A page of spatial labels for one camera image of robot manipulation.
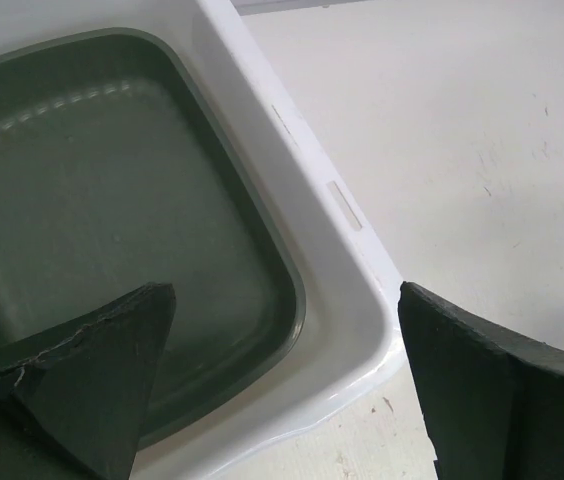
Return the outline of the grey-green plastic tray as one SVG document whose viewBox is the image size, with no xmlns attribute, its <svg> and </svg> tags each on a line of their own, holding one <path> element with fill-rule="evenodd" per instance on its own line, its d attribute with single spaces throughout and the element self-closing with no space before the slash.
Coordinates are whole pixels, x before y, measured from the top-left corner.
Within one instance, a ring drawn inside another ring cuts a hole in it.
<svg viewBox="0 0 564 480">
<path fill-rule="evenodd" d="M 284 358 L 300 275 L 167 46 L 102 30 L 0 56 L 0 347 L 149 282 L 177 306 L 142 447 Z"/>
</svg>

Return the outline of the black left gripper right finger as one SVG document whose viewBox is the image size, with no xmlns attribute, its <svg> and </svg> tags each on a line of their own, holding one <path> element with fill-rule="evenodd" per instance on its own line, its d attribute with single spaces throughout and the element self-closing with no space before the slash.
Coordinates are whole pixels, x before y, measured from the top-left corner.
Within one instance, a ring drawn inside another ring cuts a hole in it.
<svg viewBox="0 0 564 480">
<path fill-rule="evenodd" d="M 564 351 L 412 282 L 398 316 L 440 479 L 564 479 Z"/>
</svg>

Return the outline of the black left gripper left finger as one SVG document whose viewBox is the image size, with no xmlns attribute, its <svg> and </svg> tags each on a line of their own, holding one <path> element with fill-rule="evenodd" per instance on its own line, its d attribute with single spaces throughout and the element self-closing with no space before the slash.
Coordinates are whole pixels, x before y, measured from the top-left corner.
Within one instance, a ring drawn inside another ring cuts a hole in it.
<svg viewBox="0 0 564 480">
<path fill-rule="evenodd" d="M 0 479 L 127 479 L 176 310 L 146 284 L 0 348 Z"/>
</svg>

